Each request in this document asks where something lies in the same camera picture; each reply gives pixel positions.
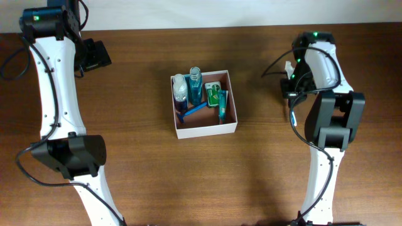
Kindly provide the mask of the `green white toothpaste tube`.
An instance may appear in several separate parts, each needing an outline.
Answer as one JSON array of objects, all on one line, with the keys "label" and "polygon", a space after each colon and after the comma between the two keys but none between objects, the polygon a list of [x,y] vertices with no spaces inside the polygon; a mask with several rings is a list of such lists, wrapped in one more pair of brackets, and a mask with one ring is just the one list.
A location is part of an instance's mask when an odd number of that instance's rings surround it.
[{"label": "green white toothpaste tube", "polygon": [[219,124],[225,123],[226,106],[227,106],[228,93],[226,90],[219,90]]}]

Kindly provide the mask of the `green soap box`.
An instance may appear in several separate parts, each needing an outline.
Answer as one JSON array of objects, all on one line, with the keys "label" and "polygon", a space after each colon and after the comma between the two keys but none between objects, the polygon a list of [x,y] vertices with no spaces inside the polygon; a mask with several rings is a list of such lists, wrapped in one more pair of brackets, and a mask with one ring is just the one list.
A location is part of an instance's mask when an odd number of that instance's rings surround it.
[{"label": "green soap box", "polygon": [[205,89],[207,93],[207,102],[210,108],[217,107],[219,105],[219,90],[221,89],[221,83],[207,82],[205,83]]}]

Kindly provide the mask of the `teal mouthwash bottle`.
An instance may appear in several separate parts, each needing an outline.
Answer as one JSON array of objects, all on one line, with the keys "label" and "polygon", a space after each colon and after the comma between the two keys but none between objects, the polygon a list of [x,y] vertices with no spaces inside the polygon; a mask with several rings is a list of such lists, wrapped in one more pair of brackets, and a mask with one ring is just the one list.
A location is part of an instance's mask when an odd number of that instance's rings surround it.
[{"label": "teal mouthwash bottle", "polygon": [[189,86],[191,103],[194,106],[200,105],[202,101],[202,73],[199,67],[192,67],[190,69]]}]

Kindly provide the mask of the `blue disposable razor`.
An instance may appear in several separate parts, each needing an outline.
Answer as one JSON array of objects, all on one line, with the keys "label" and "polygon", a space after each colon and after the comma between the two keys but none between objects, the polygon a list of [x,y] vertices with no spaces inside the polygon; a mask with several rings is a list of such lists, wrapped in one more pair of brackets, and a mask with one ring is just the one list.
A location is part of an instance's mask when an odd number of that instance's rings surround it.
[{"label": "blue disposable razor", "polygon": [[189,110],[187,110],[187,111],[184,112],[184,113],[178,113],[178,112],[177,112],[176,115],[177,115],[177,117],[178,117],[178,120],[183,124],[183,123],[184,123],[184,118],[185,118],[186,116],[189,116],[189,115],[195,113],[196,111],[198,111],[198,110],[200,110],[200,109],[203,109],[203,108],[206,107],[206,106],[208,106],[208,103],[207,103],[207,101],[204,101],[204,102],[202,102],[200,105],[198,105],[198,106],[193,106],[192,108],[190,108]]}]

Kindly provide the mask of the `blue white toothbrush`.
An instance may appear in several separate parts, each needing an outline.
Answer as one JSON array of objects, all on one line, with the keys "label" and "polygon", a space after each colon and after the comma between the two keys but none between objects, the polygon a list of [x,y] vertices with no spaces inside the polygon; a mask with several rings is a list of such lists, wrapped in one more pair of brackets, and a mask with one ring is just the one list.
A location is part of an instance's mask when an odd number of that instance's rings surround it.
[{"label": "blue white toothbrush", "polygon": [[295,112],[292,111],[291,112],[291,123],[293,124],[293,126],[297,126],[297,121],[296,121],[296,116],[295,116]]}]

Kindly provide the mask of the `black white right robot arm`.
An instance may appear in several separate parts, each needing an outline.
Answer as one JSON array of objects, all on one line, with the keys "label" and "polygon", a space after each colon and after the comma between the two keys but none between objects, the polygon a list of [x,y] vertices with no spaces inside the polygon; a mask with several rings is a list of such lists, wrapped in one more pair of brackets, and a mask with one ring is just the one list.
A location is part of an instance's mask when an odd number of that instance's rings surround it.
[{"label": "black white right robot arm", "polygon": [[345,79],[331,33],[304,32],[291,44],[296,66],[286,63],[287,77],[280,82],[288,100],[291,126],[293,108],[308,94],[316,94],[300,139],[311,154],[307,192],[291,225],[333,225],[332,202],[340,162],[357,133],[365,107],[364,94],[355,92]]}]

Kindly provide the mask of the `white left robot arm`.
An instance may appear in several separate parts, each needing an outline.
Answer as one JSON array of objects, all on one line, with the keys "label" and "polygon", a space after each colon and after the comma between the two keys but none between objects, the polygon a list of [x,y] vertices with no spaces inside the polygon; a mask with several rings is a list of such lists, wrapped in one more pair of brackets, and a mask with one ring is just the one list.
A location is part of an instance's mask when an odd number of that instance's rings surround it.
[{"label": "white left robot arm", "polygon": [[41,97],[40,140],[16,156],[18,168],[35,183],[20,157],[30,153],[65,179],[62,187],[76,189],[92,225],[125,225],[107,185],[104,165],[106,144],[100,135],[88,135],[79,111],[75,78],[111,64],[101,41],[83,39],[80,32],[83,1],[48,1],[29,8],[19,19],[22,39],[35,60]]}]

